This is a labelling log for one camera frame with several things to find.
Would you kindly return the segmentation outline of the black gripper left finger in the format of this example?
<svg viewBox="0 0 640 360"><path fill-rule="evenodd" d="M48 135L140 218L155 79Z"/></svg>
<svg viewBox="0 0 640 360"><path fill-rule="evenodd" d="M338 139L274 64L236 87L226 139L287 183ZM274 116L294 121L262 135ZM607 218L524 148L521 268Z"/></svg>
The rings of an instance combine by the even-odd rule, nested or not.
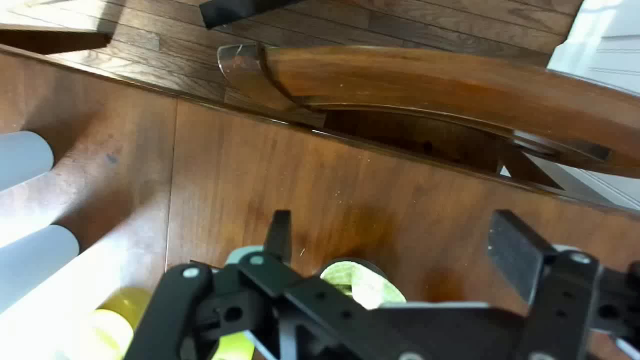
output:
<svg viewBox="0 0 640 360"><path fill-rule="evenodd" d="M268 227L264 250L282 262L291 259L291 212L275 211Z"/></svg>

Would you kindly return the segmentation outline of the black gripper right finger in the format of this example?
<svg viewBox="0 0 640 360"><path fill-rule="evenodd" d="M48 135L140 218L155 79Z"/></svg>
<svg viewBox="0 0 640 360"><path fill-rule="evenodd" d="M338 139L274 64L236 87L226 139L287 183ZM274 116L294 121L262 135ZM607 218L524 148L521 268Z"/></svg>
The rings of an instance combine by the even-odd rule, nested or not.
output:
<svg viewBox="0 0 640 360"><path fill-rule="evenodd" d="M509 211L492 215L486 252L524 303L533 300L546 260L555 257L555 248Z"/></svg>

